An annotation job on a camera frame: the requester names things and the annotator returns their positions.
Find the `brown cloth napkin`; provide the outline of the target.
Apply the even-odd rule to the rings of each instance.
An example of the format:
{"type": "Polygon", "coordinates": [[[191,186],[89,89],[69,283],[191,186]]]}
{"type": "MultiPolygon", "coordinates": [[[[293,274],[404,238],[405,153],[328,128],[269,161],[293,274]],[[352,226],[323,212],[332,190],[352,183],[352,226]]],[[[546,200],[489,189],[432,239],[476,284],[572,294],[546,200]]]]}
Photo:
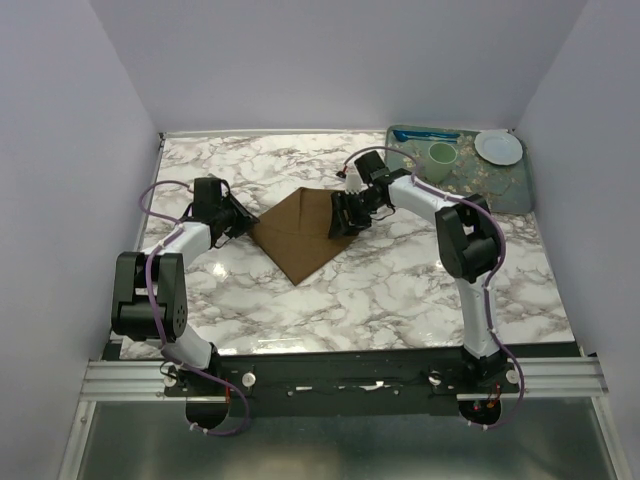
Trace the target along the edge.
{"type": "Polygon", "coordinates": [[[250,236],[294,285],[354,241],[331,239],[330,190],[299,188],[259,217],[250,236]]]}

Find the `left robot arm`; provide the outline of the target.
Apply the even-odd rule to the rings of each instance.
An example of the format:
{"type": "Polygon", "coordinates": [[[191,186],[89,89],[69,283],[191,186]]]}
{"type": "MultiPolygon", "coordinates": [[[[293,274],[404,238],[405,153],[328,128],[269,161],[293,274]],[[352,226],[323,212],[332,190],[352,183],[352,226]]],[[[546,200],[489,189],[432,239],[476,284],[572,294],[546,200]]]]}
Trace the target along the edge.
{"type": "Polygon", "coordinates": [[[205,253],[248,233],[259,219],[234,197],[229,183],[216,176],[197,178],[191,185],[158,181],[141,194],[139,207],[172,229],[153,246],[117,257],[112,330],[155,346],[165,359],[189,368],[187,382],[197,393],[212,394],[222,380],[219,354],[188,324],[186,269],[205,253]],[[192,194],[181,216],[150,209],[147,196],[164,185],[184,187],[192,194]]]}

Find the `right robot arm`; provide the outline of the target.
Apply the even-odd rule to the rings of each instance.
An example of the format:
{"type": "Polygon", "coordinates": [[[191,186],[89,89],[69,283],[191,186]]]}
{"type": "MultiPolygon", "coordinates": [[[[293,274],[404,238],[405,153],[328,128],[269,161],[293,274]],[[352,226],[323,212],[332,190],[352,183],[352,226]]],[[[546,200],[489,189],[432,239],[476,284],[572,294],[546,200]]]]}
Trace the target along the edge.
{"type": "Polygon", "coordinates": [[[507,362],[492,292],[493,277],[506,257],[506,240],[485,199],[440,190],[406,169],[390,170],[374,148],[349,157],[337,176],[344,187],[331,194],[330,239],[359,235],[383,207],[406,210],[434,226],[440,262],[455,279],[461,301],[460,379],[471,391],[485,390],[507,362]]]}

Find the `blue plastic utensil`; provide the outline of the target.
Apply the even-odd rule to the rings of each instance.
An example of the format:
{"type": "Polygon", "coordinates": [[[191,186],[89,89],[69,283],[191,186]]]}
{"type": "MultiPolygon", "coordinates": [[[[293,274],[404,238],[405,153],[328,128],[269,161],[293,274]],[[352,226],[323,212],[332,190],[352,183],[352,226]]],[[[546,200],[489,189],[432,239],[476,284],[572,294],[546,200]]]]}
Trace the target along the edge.
{"type": "Polygon", "coordinates": [[[447,143],[456,143],[460,137],[459,133],[433,132],[433,131],[414,131],[393,129],[392,134],[399,142],[407,142],[409,140],[424,141],[442,141],[447,143]]]}

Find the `light green cup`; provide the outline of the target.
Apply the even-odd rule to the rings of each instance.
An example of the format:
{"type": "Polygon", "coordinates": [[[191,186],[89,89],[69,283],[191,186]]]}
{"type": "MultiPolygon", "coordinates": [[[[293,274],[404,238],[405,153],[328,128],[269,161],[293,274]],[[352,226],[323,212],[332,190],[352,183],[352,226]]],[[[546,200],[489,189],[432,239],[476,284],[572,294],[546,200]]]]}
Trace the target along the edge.
{"type": "Polygon", "coordinates": [[[451,172],[456,160],[457,150],[448,143],[433,143],[427,153],[424,167],[425,178],[431,183],[439,183],[451,172]]]}

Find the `floral blue serving tray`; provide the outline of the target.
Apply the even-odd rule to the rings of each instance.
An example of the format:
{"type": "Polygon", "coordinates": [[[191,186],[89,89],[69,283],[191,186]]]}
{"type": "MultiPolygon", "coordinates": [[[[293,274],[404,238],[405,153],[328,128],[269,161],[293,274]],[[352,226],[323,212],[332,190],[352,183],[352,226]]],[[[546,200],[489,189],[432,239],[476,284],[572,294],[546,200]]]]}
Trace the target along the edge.
{"type": "Polygon", "coordinates": [[[474,147],[474,139],[482,131],[485,130],[393,125],[386,133],[386,145],[392,150],[385,154],[385,163],[391,170],[412,170],[414,163],[418,162],[418,176],[424,182],[462,196],[479,194],[486,199],[490,210],[495,213],[520,215],[532,212],[535,204],[534,182],[524,143],[511,133],[522,144],[522,159],[511,166],[493,165],[481,158],[474,147]],[[424,175],[428,149],[433,143],[442,141],[418,139],[399,142],[392,134],[393,129],[459,133],[460,137],[456,143],[448,143],[458,154],[451,172],[437,184],[429,182],[424,175]]]}

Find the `small white plate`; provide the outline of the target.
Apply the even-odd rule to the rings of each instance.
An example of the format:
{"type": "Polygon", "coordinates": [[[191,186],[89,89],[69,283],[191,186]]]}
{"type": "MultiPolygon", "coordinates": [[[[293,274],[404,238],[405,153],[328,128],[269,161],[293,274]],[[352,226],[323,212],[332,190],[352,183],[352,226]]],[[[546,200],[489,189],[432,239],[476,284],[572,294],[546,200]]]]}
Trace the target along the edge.
{"type": "Polygon", "coordinates": [[[481,158],[497,166],[515,165],[523,157],[521,142],[508,131],[482,131],[476,135],[474,147],[481,158]]]}

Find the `black mounting base rail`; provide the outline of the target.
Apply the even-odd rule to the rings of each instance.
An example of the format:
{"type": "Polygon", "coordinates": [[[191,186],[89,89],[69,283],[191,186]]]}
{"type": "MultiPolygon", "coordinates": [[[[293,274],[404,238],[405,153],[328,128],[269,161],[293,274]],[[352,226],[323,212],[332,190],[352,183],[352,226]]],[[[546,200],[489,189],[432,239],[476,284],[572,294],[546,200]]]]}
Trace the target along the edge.
{"type": "Polygon", "coordinates": [[[523,358],[583,357],[573,342],[513,345],[487,377],[471,375],[460,347],[219,356],[217,375],[160,362],[165,393],[224,395],[183,403],[192,428],[224,430],[269,417],[462,416],[493,426],[526,398],[523,358]]]}

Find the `aluminium extrusion frame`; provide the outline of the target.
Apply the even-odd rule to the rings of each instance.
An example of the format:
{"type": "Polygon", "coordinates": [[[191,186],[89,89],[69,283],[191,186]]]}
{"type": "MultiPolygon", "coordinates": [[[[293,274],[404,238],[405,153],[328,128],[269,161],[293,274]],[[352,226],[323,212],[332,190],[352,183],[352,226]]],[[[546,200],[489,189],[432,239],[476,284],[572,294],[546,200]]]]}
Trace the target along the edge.
{"type": "MultiPolygon", "coordinates": [[[[72,423],[60,479],[77,479],[96,406],[99,402],[212,402],[223,403],[224,395],[202,396],[186,391],[176,397],[165,393],[159,361],[91,361],[85,371],[79,403],[72,423]]],[[[589,398],[597,431],[611,461],[614,477],[629,479],[628,464],[620,452],[619,438],[611,417],[608,388],[595,357],[523,358],[525,394],[529,399],[589,398]]]]}

